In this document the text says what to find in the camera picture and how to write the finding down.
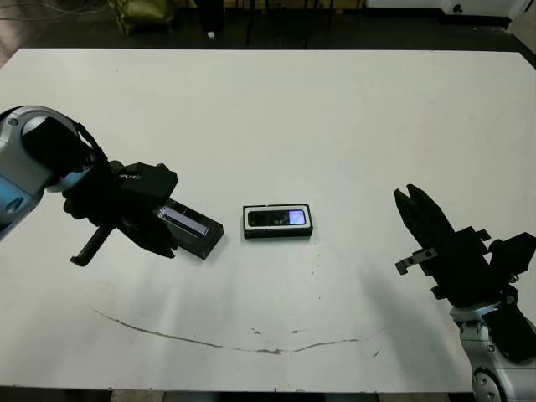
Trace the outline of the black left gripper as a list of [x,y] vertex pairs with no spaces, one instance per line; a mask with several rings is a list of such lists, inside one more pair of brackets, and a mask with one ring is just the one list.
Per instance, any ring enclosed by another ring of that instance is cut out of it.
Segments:
[[76,184],[62,192],[64,211],[74,219],[88,219],[96,232],[78,255],[70,258],[77,266],[88,265],[112,230],[120,230],[134,244],[153,254],[173,258],[177,241],[158,218],[162,201],[144,199],[140,202],[139,222],[123,221],[126,195],[121,189],[125,181],[137,180],[142,165],[124,165],[118,161],[96,162]]

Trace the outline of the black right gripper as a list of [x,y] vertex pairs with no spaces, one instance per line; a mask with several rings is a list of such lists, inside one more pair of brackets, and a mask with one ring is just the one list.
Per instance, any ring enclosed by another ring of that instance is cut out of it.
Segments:
[[420,248],[395,267],[405,275],[419,266],[435,281],[431,291],[453,307],[494,303],[513,296],[513,239],[494,240],[486,231],[455,231],[439,205],[422,189],[408,184],[409,194],[394,191],[405,227]]

